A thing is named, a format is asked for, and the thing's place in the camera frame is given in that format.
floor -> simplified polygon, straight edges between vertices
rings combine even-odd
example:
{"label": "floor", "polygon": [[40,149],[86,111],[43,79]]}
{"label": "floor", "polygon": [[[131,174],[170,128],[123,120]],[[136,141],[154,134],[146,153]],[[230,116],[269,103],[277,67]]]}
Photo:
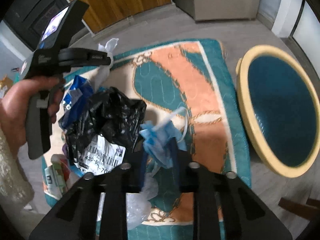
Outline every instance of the floor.
{"label": "floor", "polygon": [[[238,59],[247,50],[259,44],[276,46],[293,56],[292,52],[273,33],[259,21],[195,21],[169,5],[141,13],[120,22],[117,26],[104,30],[95,38],[90,34],[76,41],[73,47],[97,49],[98,43],[105,44],[110,38],[119,38],[114,54],[134,48],[156,44],[162,41],[185,38],[212,38],[222,42],[226,54],[226,63],[236,85],[235,68]],[[320,199],[320,157],[307,173],[295,179],[288,179],[271,172],[261,163],[251,148],[252,189],[265,204],[286,225],[295,239],[306,227],[308,221],[295,216],[277,204],[281,197],[287,197],[298,203],[305,203],[309,196]],[[19,157],[21,166],[36,191],[34,205],[40,213],[46,213],[42,192],[41,162]]]}

fuzzy beige sleeve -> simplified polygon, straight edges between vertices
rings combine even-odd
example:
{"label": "fuzzy beige sleeve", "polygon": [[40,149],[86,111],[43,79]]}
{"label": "fuzzy beige sleeve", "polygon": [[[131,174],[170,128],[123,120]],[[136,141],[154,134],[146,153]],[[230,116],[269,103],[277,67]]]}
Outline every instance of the fuzzy beige sleeve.
{"label": "fuzzy beige sleeve", "polygon": [[0,128],[0,199],[1,204],[14,203],[24,207],[33,199],[34,192],[25,181],[12,157],[6,138]]}

metal screw head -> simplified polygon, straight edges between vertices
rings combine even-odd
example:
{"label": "metal screw head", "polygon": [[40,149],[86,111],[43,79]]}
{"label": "metal screw head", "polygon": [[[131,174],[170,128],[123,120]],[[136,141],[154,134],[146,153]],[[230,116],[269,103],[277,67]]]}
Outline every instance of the metal screw head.
{"label": "metal screw head", "polygon": [[237,174],[235,174],[233,171],[228,171],[226,173],[226,176],[228,179],[235,179],[237,177]]}
{"label": "metal screw head", "polygon": [[94,174],[92,172],[87,172],[83,176],[84,179],[93,179],[93,177],[94,177]]}
{"label": "metal screw head", "polygon": [[189,167],[192,169],[199,169],[200,168],[200,164],[197,162],[191,162],[189,163]]}
{"label": "metal screw head", "polygon": [[131,164],[130,163],[122,163],[120,166],[121,170],[128,170],[131,168]]}

patterned rug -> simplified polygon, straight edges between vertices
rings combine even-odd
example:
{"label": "patterned rug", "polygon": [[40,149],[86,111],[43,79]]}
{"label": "patterned rug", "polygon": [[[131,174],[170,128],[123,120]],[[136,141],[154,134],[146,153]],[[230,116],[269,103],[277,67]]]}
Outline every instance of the patterned rug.
{"label": "patterned rug", "polygon": [[[96,69],[79,69],[68,75],[66,81],[72,82],[76,74],[90,78]],[[145,120],[154,123],[184,106],[190,117],[186,143],[193,160],[210,171],[234,171],[251,186],[248,144],[236,92],[218,41],[169,41],[117,55],[103,85],[117,87],[129,98],[144,100]],[[184,126],[183,116],[172,121],[178,129]],[[61,134],[57,125],[53,133]],[[61,139],[52,137],[52,145],[45,155],[48,165],[51,155],[61,149]],[[155,177],[159,193],[151,200],[149,218],[128,231],[128,239],[192,239],[193,194],[179,193],[171,169],[161,169]],[[219,216],[223,227],[222,215]]]}

blue face mask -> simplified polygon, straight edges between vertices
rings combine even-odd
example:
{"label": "blue face mask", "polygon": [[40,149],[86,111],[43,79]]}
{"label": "blue face mask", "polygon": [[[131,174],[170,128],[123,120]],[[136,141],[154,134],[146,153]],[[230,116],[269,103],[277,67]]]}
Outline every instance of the blue face mask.
{"label": "blue face mask", "polygon": [[141,125],[142,130],[140,134],[145,139],[143,148],[156,162],[152,172],[153,174],[155,174],[160,167],[166,169],[173,167],[171,149],[167,147],[167,143],[171,138],[176,138],[180,150],[187,150],[184,137],[188,128],[188,115],[186,114],[183,134],[175,128],[171,121],[171,118],[185,110],[184,107],[178,108],[168,118],[156,126],[153,126],[151,121],[147,121]]}

